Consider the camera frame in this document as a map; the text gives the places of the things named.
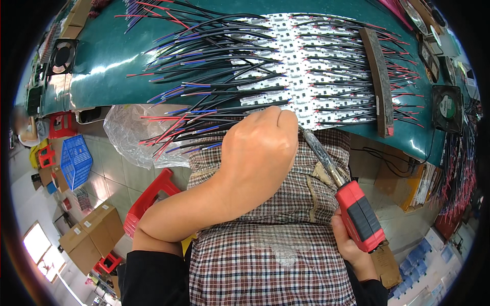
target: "plaid shirt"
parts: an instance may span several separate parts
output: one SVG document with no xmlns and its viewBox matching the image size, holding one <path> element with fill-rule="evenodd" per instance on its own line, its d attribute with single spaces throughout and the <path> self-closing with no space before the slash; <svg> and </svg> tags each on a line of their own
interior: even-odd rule
<svg viewBox="0 0 490 306">
<path fill-rule="evenodd" d="M 348 173 L 349 134 L 326 129 L 315 135 Z M 197 233 L 189 271 L 192 305 L 356 304 L 330 226 L 337 187 L 315 175 L 317 162 L 300 139 L 294 166 L 271 199 Z M 209 179 L 220 164 L 219 147 L 193 153 L 188 188 Z"/>
</svg>

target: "red stool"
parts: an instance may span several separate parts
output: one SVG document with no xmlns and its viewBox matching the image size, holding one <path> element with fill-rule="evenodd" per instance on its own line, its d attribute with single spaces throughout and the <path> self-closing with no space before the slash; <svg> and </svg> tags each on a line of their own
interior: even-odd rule
<svg viewBox="0 0 490 306">
<path fill-rule="evenodd" d="M 141 217 L 145 211 L 153 205 L 158 197 L 158 192 L 163 190 L 169 196 L 177 194 L 180 192 L 171 181 L 172 170 L 164 168 L 162 173 L 151 183 L 150 186 L 143 192 L 143 194 L 136 200 L 129 212 L 127 213 L 126 220 L 124 221 L 124 231 L 131 238 L 134 237 L 134 231 L 136 230 L 136 225 L 140 222 Z"/>
<path fill-rule="evenodd" d="M 74 113 L 60 112 L 49 117 L 49 139 L 61 137 L 71 137 L 76 135 L 76 127 L 73 126 L 75 121 Z"/>
<path fill-rule="evenodd" d="M 37 157 L 39 158 L 39 164 L 41 165 L 41 168 L 50 167 L 55 164 L 54 150 L 51 144 L 48 144 L 41 150 L 37 151 Z"/>
<path fill-rule="evenodd" d="M 105 264 L 106 261 L 110 261 L 110 265 L 107 266 Z M 109 253 L 109 255 L 107 255 L 106 258 L 101 258 L 100 261 L 95 264 L 94 266 L 94 270 L 99 273 L 99 274 L 102 274 L 101 273 L 101 270 L 104 270 L 105 272 L 107 272 L 107 274 L 111 273 L 117 266 L 118 264 L 121 262 L 122 258 L 118 257 L 116 258 L 114 255 L 112 255 L 111 253 Z"/>
</svg>

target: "cooling fan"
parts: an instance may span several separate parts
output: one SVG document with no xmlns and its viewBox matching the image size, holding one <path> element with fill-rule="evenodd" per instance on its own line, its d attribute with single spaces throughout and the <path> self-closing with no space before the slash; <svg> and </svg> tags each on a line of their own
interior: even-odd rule
<svg viewBox="0 0 490 306">
<path fill-rule="evenodd" d="M 53 52 L 49 58 L 46 75 L 50 76 L 71 73 L 77 46 L 78 40 L 76 39 L 56 40 Z"/>
<path fill-rule="evenodd" d="M 457 86 L 432 86 L 432 121 L 438 130 L 450 134 L 463 131 L 463 98 Z"/>
</svg>

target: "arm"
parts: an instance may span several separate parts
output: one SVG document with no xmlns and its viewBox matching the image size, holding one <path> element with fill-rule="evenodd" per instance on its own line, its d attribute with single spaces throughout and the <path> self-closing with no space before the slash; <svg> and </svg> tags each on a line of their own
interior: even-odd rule
<svg viewBox="0 0 490 306">
<path fill-rule="evenodd" d="M 352 265 L 354 274 L 360 282 L 378 280 L 371 255 L 359 250 L 356 243 L 349 237 L 342 221 L 340 208 L 332 216 L 332 228 L 340 255 Z"/>
<path fill-rule="evenodd" d="M 221 167 L 208 181 L 151 206 L 138 223 L 133 250 L 182 256 L 180 241 L 240 217 L 277 191 L 298 147 L 297 118 L 271 106 L 234 125 L 223 139 Z"/>
<path fill-rule="evenodd" d="M 29 117 L 29 125 L 32 126 L 32 131 L 27 131 L 22 135 L 23 141 L 35 141 L 37 140 L 37 126 L 34 117 Z"/>
</svg>

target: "red soldering iron handle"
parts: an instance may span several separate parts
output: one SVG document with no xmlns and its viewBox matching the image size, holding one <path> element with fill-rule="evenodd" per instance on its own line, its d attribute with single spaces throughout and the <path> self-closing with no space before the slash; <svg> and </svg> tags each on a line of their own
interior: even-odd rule
<svg viewBox="0 0 490 306">
<path fill-rule="evenodd" d="M 342 221 L 357 247 L 366 253 L 374 250 L 385 239 L 385 233 L 359 184 L 356 181 L 346 183 L 337 190 L 335 198 Z"/>
</svg>

